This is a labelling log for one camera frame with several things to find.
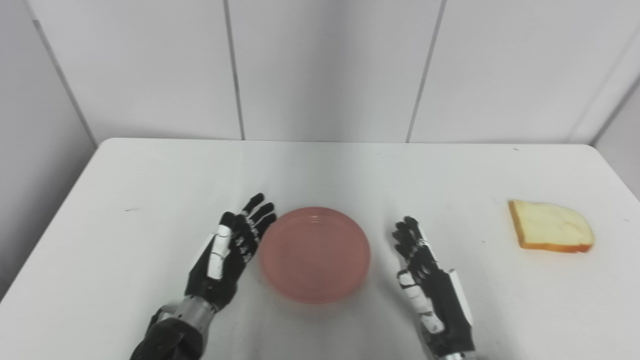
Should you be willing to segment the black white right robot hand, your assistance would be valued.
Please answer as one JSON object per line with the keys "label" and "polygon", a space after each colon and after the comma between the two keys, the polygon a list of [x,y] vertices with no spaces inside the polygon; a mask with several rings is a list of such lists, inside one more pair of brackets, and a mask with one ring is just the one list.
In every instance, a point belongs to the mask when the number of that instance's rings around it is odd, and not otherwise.
{"label": "black white right robot hand", "polygon": [[416,219],[405,216],[391,233],[405,267],[397,282],[418,316],[427,350],[435,360],[475,360],[473,315],[454,269],[439,265]]}

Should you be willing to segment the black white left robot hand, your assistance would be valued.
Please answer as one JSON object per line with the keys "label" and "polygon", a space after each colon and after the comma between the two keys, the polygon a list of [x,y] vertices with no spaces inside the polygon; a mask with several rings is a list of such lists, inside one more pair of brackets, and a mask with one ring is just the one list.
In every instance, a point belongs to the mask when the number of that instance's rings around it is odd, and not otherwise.
{"label": "black white left robot hand", "polygon": [[217,312],[229,305],[240,276],[276,220],[275,205],[263,193],[252,196],[238,213],[224,212],[189,272],[185,296],[200,297]]}

